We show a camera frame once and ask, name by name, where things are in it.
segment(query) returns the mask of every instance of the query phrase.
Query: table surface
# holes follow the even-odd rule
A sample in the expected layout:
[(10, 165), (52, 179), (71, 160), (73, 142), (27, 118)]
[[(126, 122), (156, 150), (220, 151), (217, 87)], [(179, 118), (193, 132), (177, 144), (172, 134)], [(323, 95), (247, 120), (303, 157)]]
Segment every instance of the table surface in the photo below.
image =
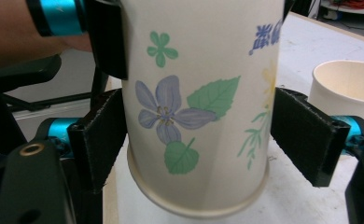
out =
[[(309, 93), (312, 71), (332, 60), (364, 61), (364, 37), (290, 13), (281, 35), (277, 86)], [(270, 176), (258, 200), (229, 217), (197, 220), (171, 214), (135, 185), (127, 165), (126, 140), (105, 186), (105, 223), (236, 224), (348, 223), (344, 191), (357, 160), (342, 156), (328, 188), (314, 188), (270, 140)]]

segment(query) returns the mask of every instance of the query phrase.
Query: blue flower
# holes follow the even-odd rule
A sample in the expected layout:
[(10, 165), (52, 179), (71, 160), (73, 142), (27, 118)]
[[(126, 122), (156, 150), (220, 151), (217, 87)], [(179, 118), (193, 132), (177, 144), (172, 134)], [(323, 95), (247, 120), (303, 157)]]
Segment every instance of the blue flower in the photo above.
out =
[(194, 130), (217, 117), (212, 111), (198, 108), (179, 110), (182, 101), (177, 76), (169, 76), (159, 82), (155, 93), (156, 99), (142, 81), (135, 83), (135, 92), (139, 103), (146, 108), (139, 113), (139, 123), (147, 129), (158, 123), (157, 135), (165, 145), (181, 141), (181, 133), (175, 126), (176, 123), (185, 129)]

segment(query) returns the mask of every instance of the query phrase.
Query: paper cup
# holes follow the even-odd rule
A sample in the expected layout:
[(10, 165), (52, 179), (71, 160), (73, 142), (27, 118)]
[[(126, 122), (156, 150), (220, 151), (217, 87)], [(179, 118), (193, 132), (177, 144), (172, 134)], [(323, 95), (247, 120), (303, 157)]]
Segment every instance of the paper cup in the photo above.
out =
[(247, 207), (268, 174), (284, 1), (121, 2), (137, 186), (181, 216)]
[(331, 116), (364, 119), (364, 62), (339, 60), (318, 65), (308, 102)]

